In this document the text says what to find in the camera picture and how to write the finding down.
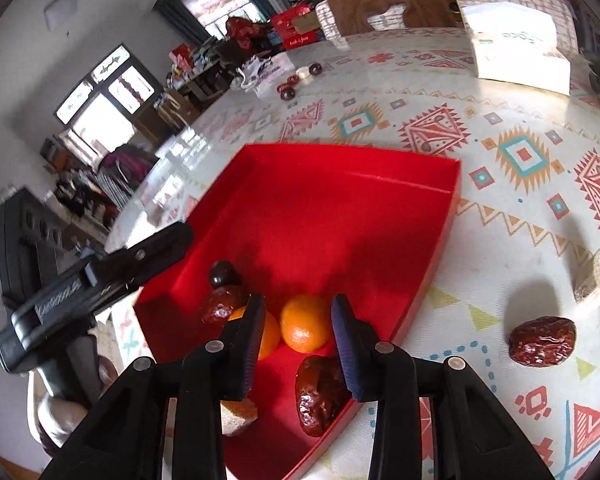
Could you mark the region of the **dark red jujube date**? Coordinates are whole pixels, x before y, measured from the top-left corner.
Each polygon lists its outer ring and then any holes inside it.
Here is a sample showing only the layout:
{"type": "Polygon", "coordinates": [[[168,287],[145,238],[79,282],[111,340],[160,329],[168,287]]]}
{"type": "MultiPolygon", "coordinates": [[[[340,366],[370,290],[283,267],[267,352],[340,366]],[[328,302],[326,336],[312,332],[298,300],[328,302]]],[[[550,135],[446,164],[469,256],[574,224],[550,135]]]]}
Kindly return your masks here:
{"type": "Polygon", "coordinates": [[[352,398],[338,356],[308,356],[294,378],[294,406],[301,429],[321,437],[352,398]]]}

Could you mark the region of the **large orange tangerine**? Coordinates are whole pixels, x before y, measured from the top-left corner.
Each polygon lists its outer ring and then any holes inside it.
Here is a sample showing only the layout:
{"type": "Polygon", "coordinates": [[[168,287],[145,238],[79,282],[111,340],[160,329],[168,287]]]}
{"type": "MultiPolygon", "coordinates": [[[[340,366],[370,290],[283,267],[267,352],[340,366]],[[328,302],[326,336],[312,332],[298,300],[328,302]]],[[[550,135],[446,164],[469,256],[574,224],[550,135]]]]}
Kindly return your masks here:
{"type": "Polygon", "coordinates": [[[332,336],[329,307],[314,296],[289,300],[280,311],[279,326],[285,344],[299,353],[322,348],[332,336]]]}

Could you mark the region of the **dark round chestnut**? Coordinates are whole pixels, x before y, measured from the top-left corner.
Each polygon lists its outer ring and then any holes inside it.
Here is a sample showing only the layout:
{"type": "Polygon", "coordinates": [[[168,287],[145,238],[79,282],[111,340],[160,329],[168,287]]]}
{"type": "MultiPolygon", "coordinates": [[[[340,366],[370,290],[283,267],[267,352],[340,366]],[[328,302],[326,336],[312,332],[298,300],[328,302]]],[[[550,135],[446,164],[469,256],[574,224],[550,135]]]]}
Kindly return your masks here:
{"type": "Polygon", "coordinates": [[[218,260],[209,271],[209,281],[213,289],[242,284],[242,277],[228,260],[218,260]]]}

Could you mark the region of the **white root piece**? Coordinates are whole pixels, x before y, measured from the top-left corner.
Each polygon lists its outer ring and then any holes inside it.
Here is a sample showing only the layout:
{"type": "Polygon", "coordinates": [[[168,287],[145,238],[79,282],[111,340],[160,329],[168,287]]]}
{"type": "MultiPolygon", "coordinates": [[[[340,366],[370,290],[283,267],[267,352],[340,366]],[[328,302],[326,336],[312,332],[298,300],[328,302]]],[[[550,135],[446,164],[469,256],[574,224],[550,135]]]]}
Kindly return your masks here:
{"type": "Polygon", "coordinates": [[[222,401],[221,426],[222,435],[234,437],[243,432],[258,419],[258,409],[251,400],[222,401]]]}

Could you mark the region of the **red jujube on table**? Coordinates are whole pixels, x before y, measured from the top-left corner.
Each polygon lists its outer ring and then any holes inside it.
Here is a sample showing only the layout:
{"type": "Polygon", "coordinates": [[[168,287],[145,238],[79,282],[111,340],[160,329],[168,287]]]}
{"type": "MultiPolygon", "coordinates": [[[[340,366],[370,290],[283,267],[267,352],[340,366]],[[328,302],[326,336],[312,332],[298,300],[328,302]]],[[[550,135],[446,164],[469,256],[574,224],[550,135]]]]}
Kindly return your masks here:
{"type": "Polygon", "coordinates": [[[569,318],[541,316],[512,330],[508,355],[523,366],[556,366],[572,355],[576,340],[576,324],[569,318]]]}

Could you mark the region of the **orange tangerine in box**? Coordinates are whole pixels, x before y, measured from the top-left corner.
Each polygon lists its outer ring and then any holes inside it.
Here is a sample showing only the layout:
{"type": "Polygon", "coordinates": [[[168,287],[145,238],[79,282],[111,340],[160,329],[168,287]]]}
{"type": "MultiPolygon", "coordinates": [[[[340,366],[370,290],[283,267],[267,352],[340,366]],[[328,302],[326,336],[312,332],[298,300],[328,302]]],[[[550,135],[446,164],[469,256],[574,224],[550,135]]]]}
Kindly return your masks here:
{"type": "Polygon", "coordinates": [[[282,335],[280,334],[280,328],[276,319],[268,309],[265,309],[263,334],[258,359],[263,360],[267,358],[278,347],[281,339],[282,335]]]}

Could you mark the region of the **red shallow box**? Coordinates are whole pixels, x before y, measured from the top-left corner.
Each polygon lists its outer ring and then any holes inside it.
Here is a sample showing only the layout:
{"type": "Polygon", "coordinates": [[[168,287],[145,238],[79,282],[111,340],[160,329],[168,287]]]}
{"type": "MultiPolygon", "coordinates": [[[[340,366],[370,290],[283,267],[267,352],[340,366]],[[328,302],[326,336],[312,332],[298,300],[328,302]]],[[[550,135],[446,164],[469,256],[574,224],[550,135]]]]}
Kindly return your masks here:
{"type": "Polygon", "coordinates": [[[346,295],[383,340],[400,342],[453,223],[460,162],[337,144],[248,144],[188,217],[185,258],[153,278],[134,311],[156,361],[219,335],[202,318],[209,272],[230,262],[279,315],[301,295],[346,295]]]}

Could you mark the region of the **red gift box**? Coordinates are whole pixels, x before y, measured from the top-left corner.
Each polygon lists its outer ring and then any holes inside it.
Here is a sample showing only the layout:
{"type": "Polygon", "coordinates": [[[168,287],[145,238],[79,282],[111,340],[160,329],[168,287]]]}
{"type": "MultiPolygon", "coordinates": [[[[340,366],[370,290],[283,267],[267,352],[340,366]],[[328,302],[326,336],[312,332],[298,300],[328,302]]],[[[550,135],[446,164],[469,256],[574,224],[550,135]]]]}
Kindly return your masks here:
{"type": "Polygon", "coordinates": [[[294,50],[324,39],[316,12],[307,3],[298,3],[270,19],[285,50],[294,50]]]}

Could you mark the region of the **white tissue box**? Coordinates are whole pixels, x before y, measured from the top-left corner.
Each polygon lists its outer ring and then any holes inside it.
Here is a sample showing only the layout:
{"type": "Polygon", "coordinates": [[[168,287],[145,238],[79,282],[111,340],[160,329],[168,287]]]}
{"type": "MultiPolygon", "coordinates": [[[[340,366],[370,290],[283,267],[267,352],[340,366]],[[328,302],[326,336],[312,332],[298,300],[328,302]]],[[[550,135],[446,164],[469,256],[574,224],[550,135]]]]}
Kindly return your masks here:
{"type": "Polygon", "coordinates": [[[569,93],[571,66],[558,50],[550,14],[508,1],[472,4],[460,13],[478,78],[569,93]]]}

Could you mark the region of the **brown covered chair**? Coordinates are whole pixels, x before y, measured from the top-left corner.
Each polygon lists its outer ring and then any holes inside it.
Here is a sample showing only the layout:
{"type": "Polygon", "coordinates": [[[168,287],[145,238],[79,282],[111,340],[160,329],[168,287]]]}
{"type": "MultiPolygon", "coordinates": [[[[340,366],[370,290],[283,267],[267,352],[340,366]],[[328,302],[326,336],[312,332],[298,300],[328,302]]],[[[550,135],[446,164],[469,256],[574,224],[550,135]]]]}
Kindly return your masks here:
{"type": "Polygon", "coordinates": [[[450,28],[448,0],[324,0],[315,14],[326,39],[410,28],[450,28]]]}

